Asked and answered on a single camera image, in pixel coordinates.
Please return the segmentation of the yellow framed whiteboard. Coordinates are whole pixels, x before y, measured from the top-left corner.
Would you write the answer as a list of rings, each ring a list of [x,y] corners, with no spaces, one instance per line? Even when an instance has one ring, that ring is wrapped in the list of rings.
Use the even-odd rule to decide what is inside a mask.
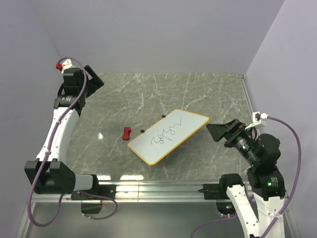
[[[131,140],[127,147],[153,166],[209,122],[201,114],[176,109]]]

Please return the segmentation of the red whiteboard eraser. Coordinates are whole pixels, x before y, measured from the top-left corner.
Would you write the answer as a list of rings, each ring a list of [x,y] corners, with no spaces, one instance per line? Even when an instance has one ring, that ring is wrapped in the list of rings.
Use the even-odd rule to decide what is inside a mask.
[[[123,129],[123,140],[129,140],[130,139],[130,133],[131,133],[131,127],[125,126]]]

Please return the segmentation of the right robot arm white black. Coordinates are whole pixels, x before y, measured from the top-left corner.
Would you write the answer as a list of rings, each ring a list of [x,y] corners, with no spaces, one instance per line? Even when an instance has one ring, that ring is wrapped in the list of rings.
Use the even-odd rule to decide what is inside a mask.
[[[215,142],[225,140],[226,148],[235,148],[249,164],[247,177],[257,212],[251,207],[246,188],[238,174],[222,175],[219,194],[229,198],[246,238],[285,237],[281,208],[285,203],[285,185],[276,163],[281,153],[280,141],[270,134],[257,135],[263,119],[246,125],[237,119],[225,124],[207,124]]]

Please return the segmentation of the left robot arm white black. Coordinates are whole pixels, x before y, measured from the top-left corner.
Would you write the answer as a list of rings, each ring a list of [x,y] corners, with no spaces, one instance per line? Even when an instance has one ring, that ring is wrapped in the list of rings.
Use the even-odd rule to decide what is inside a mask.
[[[36,194],[71,194],[81,191],[88,199],[100,194],[96,175],[76,174],[66,165],[66,153],[74,127],[86,104],[86,98],[103,87],[104,82],[86,65],[76,67],[71,59],[56,64],[61,84],[53,107],[53,121],[42,149],[34,161],[25,165],[25,173]]]

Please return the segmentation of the right side aluminium rail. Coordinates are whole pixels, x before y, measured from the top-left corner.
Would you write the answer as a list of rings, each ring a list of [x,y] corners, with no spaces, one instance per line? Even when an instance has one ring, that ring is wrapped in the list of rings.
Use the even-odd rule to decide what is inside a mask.
[[[247,85],[246,85],[245,75],[244,74],[239,74],[239,79],[240,79],[240,82],[241,82],[241,85],[242,85],[242,88],[243,88],[244,95],[246,97],[246,101],[247,101],[247,105],[248,105],[248,109],[249,109],[250,115],[252,115],[252,113],[254,112],[254,108],[253,108],[252,100],[251,100],[251,97],[250,97],[250,94],[249,94],[249,91],[248,91],[248,88],[247,88]]]

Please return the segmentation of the aluminium rail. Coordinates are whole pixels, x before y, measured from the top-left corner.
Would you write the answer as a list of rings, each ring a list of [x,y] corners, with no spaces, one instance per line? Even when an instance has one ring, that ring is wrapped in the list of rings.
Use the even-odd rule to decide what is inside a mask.
[[[249,91],[248,91],[248,88],[247,88],[247,85],[246,85],[245,75],[244,74],[239,74],[239,79],[240,79],[240,82],[241,82],[241,85],[242,85],[242,88],[243,88],[244,95],[246,97],[246,101],[247,101],[247,105],[248,105],[248,109],[249,109],[250,115],[252,115],[252,113],[254,112],[254,108],[253,108],[252,100],[251,100],[251,97],[250,97],[250,94],[249,94]]]
[[[207,202],[199,192],[205,183],[217,183],[215,180],[184,181],[102,181],[102,185],[116,185],[117,203],[147,202]]]

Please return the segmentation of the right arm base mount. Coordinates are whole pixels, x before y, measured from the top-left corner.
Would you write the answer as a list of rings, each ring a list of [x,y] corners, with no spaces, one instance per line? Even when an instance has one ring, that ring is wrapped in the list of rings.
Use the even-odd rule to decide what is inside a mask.
[[[204,195],[204,200],[214,200],[216,209],[220,214],[230,217],[236,215],[233,203],[229,201],[228,196],[222,192],[218,183],[205,183],[203,184],[203,188],[199,189],[198,192]]]

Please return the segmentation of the aluminium front rail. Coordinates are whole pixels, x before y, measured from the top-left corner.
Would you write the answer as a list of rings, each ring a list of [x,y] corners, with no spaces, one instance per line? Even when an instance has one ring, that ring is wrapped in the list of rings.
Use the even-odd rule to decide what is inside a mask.
[[[207,202],[199,192],[205,183],[217,183],[215,180],[184,181],[102,181],[102,185],[116,185],[117,203],[147,202]]]

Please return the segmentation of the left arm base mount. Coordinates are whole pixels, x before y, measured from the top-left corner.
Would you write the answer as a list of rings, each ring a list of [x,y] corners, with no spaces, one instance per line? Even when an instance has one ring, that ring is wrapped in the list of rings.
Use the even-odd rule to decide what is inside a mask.
[[[115,199],[116,185],[100,185],[97,190],[77,191],[71,194],[71,201],[81,202],[81,212],[85,215],[97,215],[101,212],[104,201]]]

